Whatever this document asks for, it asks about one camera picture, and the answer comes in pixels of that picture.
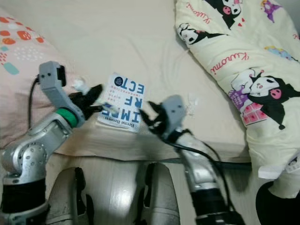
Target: wooden floor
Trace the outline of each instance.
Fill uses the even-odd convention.
[[[183,173],[183,166],[165,163],[170,169],[179,203],[182,225],[195,225],[194,208]],[[86,192],[95,207],[96,225],[132,225],[136,217],[137,193],[145,173],[145,162],[120,162],[98,157],[66,157],[54,154],[47,164],[47,196],[59,172],[80,166],[86,179]],[[264,183],[249,168],[225,169],[232,201],[246,225],[260,225],[255,211],[255,196]]]

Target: bed sheet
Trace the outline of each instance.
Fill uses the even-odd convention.
[[[250,161],[237,110],[177,37],[174,0],[1,0],[0,6],[73,61],[90,86],[106,83],[117,72],[144,83],[145,100],[161,102],[180,94],[189,105],[197,99],[184,127],[215,148],[223,161]],[[151,112],[147,104],[143,108]],[[133,134],[100,127],[96,118],[75,130],[57,153],[119,160],[178,157],[145,125]]]

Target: black strap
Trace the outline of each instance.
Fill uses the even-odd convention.
[[[180,132],[174,130],[174,131],[169,135],[168,141],[171,142],[171,143],[176,143],[177,140],[178,140],[178,138],[180,138],[180,137],[181,137],[182,135],[184,135],[185,133],[190,133],[191,135],[193,135],[192,132],[191,132],[189,129],[185,129],[185,130],[180,131]]]
[[[2,211],[16,213],[45,203],[45,179],[19,185],[3,185]]]

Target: polka dot pillowcase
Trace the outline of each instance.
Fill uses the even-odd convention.
[[[70,63],[44,37],[0,8],[1,149],[26,133],[30,86],[38,74],[38,66],[50,60],[65,66],[65,91],[71,93],[72,81],[78,76]],[[49,100],[37,86],[33,95],[33,122],[52,110]]]

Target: book cover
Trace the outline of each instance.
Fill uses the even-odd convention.
[[[97,120],[113,128],[137,133],[141,122],[139,109],[143,106],[145,85],[130,80],[117,73],[108,79],[102,101],[105,107]],[[118,112],[109,110],[109,105],[118,108]]]

